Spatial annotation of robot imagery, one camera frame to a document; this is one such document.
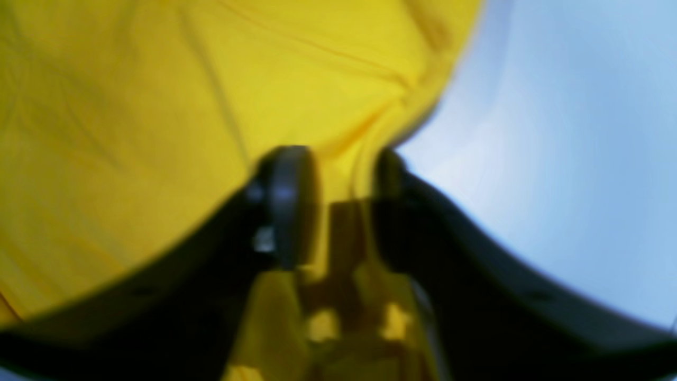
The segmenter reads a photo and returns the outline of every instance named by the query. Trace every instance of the yellow object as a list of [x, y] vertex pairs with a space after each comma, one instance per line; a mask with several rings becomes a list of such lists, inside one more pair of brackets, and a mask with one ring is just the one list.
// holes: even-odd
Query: yellow object
[[157, 259], [300, 144], [322, 185], [315, 256], [300, 282], [257, 281], [225, 379], [435, 378], [366, 198], [480, 2], [0, 0], [0, 325]]

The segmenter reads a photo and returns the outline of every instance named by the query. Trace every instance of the yellow raincoat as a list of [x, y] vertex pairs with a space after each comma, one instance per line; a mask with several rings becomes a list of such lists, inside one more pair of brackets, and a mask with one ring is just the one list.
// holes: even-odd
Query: yellow raincoat
[[259, 277], [224, 379], [435, 379], [366, 199], [480, 2], [0, 0], [0, 326], [149, 264], [300, 144], [322, 187], [314, 257], [300, 281]]

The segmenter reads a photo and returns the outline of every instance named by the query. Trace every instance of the yellow jacket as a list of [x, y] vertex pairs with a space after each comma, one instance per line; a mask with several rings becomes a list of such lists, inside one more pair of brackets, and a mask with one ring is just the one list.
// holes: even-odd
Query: yellow jacket
[[322, 188], [314, 259], [299, 283], [257, 281], [225, 379], [436, 378], [364, 201], [480, 2], [0, 0], [0, 326], [155, 260], [300, 144]]

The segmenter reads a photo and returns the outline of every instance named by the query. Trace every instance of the yellow fabric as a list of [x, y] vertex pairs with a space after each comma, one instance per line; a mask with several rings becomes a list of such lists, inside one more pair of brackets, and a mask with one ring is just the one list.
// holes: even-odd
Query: yellow fabric
[[302, 144], [322, 186], [315, 255], [259, 278], [225, 379], [434, 378], [365, 200], [480, 2], [0, 0], [0, 325], [153, 261], [262, 155]]

